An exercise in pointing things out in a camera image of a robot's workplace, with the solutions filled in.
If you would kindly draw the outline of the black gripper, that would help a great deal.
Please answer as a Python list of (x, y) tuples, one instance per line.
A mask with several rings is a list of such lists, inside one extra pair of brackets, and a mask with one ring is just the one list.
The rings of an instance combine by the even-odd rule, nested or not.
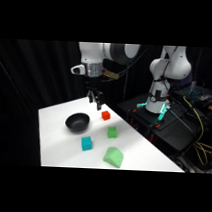
[(97, 110), (100, 111), (103, 105), (103, 93), (101, 93), (101, 85), (102, 85), (102, 78), (101, 77), (85, 77), (85, 84), (88, 89), (88, 99), (89, 102), (95, 101), (97, 104)]

